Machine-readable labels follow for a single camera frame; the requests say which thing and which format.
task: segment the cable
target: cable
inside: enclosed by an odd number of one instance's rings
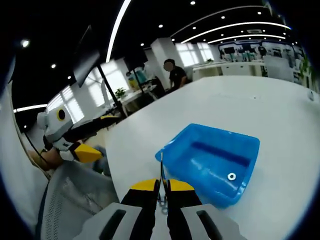
[[[30,138],[28,137],[27,133],[24,133],[26,136],[26,139],[28,139],[30,145],[33,147],[33,149],[35,150],[35,152],[39,155],[39,157],[49,166],[49,167],[53,167],[52,164],[50,164],[43,156],[41,156],[41,154],[38,152],[38,150],[36,149],[35,145],[31,142]]]

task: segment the led strip light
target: led strip light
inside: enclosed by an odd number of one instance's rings
[[[40,104],[40,105],[34,105],[34,106],[25,106],[25,107],[21,107],[21,108],[17,108],[14,109],[13,112],[17,113],[17,112],[23,112],[26,110],[31,110],[31,109],[40,109],[40,108],[46,108],[48,104]]]
[[[184,41],[182,41],[181,43],[184,44],[192,39],[195,39],[197,37],[200,37],[202,35],[205,35],[205,34],[208,34],[208,33],[211,33],[211,32],[214,32],[214,31],[217,31],[217,30],[220,30],[220,29],[226,29],[226,28],[230,28],[230,27],[234,27],[234,26],[241,26],[241,25],[249,25],[249,24],[266,24],[266,25],[273,25],[273,26],[278,26],[278,27],[283,27],[283,28],[286,28],[286,29],[290,29],[290,27],[286,26],[286,25],[283,25],[283,24],[279,24],[279,23],[274,23],[274,22],[266,22],[266,21],[249,21],[249,22],[240,22],[240,23],[234,23],[234,24],[230,24],[230,25],[226,25],[226,26],[220,26],[220,27],[217,27],[217,28],[214,28],[214,29],[211,29],[211,30],[208,30],[208,31],[205,31],[203,33],[200,33],[198,35],[195,35],[195,36],[192,36]]]
[[[269,35],[269,34],[249,34],[249,35],[238,35],[238,36],[229,36],[229,37],[225,37],[225,38],[220,38],[217,40],[209,41],[208,44],[212,44],[215,42],[228,40],[228,39],[245,38],[245,37],[270,37],[270,38],[286,39],[283,36],[276,36],[276,35]]]
[[[118,13],[118,16],[116,17],[113,29],[112,29],[112,33],[111,33],[111,37],[110,37],[110,42],[109,42],[109,47],[108,47],[108,52],[106,54],[106,63],[108,63],[110,61],[110,57],[111,57],[111,52],[112,52],[112,48],[114,47],[114,43],[115,43],[115,39],[116,39],[116,35],[121,23],[122,18],[125,15],[125,12],[130,4],[131,0],[124,0],[122,7]]]

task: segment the desk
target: desk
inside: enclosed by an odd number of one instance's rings
[[[146,94],[149,94],[153,100],[157,100],[157,98],[155,97],[154,94],[152,94],[152,90],[156,88],[156,85],[152,85],[151,87],[144,87],[143,91]],[[137,98],[139,98],[142,95],[142,91],[141,89],[134,91],[134,92],[130,92],[128,93],[124,98],[119,98],[119,101],[122,103],[122,108],[123,111],[125,113],[126,116],[128,116],[128,112],[127,112],[127,107],[126,105],[129,104],[130,102],[136,100]]]
[[[193,68],[193,81],[204,77],[214,76],[256,76],[262,77],[261,67],[265,67],[263,60],[242,62],[214,62]]]
[[[106,150],[121,201],[133,184],[160,177],[155,153],[190,123],[257,137],[259,154],[237,204],[223,212],[248,240],[282,240],[312,200],[320,175],[320,98],[288,81],[206,77],[146,106],[112,128]],[[156,210],[153,240],[168,239]]]

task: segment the blue basin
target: blue basin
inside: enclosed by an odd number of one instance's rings
[[[255,137],[192,123],[155,158],[160,162],[163,152],[163,164],[172,177],[189,183],[200,198],[226,208],[246,189],[259,146]]]

